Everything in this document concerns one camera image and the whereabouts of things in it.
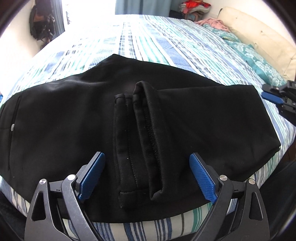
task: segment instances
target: dark clothing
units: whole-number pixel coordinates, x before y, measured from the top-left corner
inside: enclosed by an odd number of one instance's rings
[[[105,153],[85,202],[98,222],[157,220],[207,203],[189,168],[193,152],[244,181],[279,146],[253,86],[118,55],[17,93],[0,110],[0,175],[29,202],[40,179],[63,180]]]

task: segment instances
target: teal floral fabric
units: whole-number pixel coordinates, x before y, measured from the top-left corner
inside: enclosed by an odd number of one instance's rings
[[[260,55],[252,45],[225,40],[244,61],[264,80],[266,84],[281,86],[286,84],[282,76]]]
[[[241,43],[239,38],[236,37],[233,33],[229,33],[224,30],[212,28],[209,24],[204,24],[203,27],[206,28],[207,30],[211,31],[213,34],[221,37],[224,40]]]

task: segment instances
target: mattress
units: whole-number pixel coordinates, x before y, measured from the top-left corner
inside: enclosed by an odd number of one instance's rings
[[[30,63],[30,68],[3,96],[2,105],[26,88],[82,73],[112,54],[171,65],[224,85],[253,85],[261,93],[264,81],[220,37],[188,20],[147,15],[116,15],[105,23],[81,23],[53,40]],[[295,127],[262,100],[281,142],[280,151],[251,178],[258,186],[274,171],[295,138]],[[0,177],[0,190],[25,216],[30,203]],[[232,200],[229,212],[235,208]],[[94,223],[104,240],[169,240],[196,232],[211,203],[162,220],[138,223]],[[69,235],[75,231],[64,219]]]

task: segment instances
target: blue rubber pad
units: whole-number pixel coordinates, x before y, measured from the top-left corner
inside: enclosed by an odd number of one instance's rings
[[[98,184],[98,180],[104,167],[105,154],[101,152],[94,161],[92,167],[89,169],[88,173],[85,175],[85,178],[80,183],[80,190],[78,195],[79,201],[82,202],[90,198],[91,193],[93,192],[95,186]]]
[[[280,98],[278,96],[275,96],[273,94],[264,92],[264,91],[262,92],[261,96],[262,96],[263,99],[268,100],[268,101],[270,101],[271,103],[274,103],[274,104],[283,104],[283,103],[285,103],[282,98]]]
[[[202,190],[205,199],[214,203],[217,200],[215,183],[207,173],[206,169],[202,166],[196,155],[190,155],[189,166],[195,179],[197,180],[200,189]]]

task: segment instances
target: cream upholstered headboard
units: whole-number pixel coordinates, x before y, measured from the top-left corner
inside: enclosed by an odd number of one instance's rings
[[[285,80],[295,80],[296,48],[258,19],[231,7],[223,8],[221,19],[244,44],[251,44]]]

